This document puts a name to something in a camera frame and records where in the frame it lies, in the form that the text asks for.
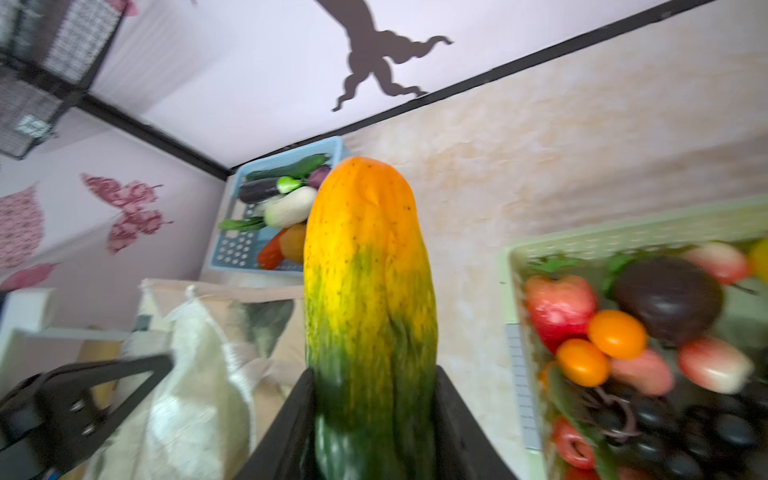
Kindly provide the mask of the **yellow green papaya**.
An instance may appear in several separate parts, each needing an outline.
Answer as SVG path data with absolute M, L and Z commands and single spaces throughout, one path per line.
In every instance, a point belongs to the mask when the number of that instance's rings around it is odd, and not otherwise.
M 304 246 L 315 458 L 326 479 L 432 479 L 437 308 L 415 198 L 354 157 L 322 184 Z

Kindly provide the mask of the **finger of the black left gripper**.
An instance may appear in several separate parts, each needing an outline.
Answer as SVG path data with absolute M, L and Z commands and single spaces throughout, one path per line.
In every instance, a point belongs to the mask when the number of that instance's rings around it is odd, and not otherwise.
M 87 461 L 171 372 L 167 354 L 74 363 L 19 383 L 1 399 L 1 477 L 48 479 Z M 92 389 L 148 377 L 116 407 L 97 405 Z

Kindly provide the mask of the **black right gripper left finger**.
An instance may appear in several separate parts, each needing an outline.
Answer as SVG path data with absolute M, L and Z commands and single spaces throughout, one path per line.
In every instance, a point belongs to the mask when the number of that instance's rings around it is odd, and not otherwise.
M 314 374 L 311 368 L 307 368 L 300 375 L 255 451 L 234 479 L 316 479 L 314 441 Z

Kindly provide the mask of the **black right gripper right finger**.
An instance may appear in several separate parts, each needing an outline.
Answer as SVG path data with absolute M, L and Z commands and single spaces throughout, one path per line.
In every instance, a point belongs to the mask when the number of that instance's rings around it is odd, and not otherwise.
M 518 479 L 493 447 L 441 366 L 436 367 L 433 419 L 437 479 Z

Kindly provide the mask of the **cream canvas grocery bag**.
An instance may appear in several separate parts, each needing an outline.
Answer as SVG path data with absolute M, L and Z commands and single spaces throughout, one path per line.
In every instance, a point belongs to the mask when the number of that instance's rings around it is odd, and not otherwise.
M 89 460 L 87 479 L 231 479 L 305 368 L 304 290 L 146 279 L 123 360 L 174 366 Z

